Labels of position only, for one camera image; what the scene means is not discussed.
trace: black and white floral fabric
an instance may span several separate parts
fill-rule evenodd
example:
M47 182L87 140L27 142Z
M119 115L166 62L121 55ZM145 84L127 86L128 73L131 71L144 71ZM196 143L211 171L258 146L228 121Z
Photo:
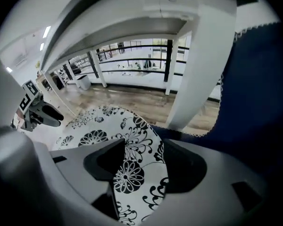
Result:
M81 112L57 137L53 150L125 139L125 159L113 184L120 222L139 225L161 204L167 183L164 144L140 116L117 106Z

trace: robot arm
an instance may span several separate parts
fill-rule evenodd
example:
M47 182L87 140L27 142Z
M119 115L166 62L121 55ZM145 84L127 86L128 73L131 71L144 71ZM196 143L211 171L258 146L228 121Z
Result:
M43 94L38 91L32 81L23 84L26 95L20 103L19 110L23 114L22 129L33 131L38 124L58 127L64 116L51 104L43 100Z

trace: navy blue fabric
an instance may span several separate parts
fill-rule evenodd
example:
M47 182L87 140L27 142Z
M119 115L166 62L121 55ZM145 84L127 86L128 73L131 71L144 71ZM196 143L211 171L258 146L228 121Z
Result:
M224 70L213 129L203 137L153 126L177 139L231 154L258 173L283 162L283 40L281 24L247 31L234 43Z

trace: trash bin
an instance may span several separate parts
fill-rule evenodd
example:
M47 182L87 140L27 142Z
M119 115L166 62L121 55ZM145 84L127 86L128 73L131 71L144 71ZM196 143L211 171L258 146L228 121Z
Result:
M87 75L81 76L80 78L77 79L77 81L79 82L83 90L88 90L91 86L91 82Z

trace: wooden floor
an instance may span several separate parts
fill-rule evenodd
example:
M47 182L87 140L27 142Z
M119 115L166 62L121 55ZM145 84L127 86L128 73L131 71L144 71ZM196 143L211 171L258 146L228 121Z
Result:
M76 85L67 85L61 92L74 105L83 109L91 106L117 105L133 111L148 123L166 127L165 122L175 100L175 94L166 96L164 92L126 87L92 86L84 91ZM206 101L199 113L191 120L183 132L202 135L215 124L219 103Z

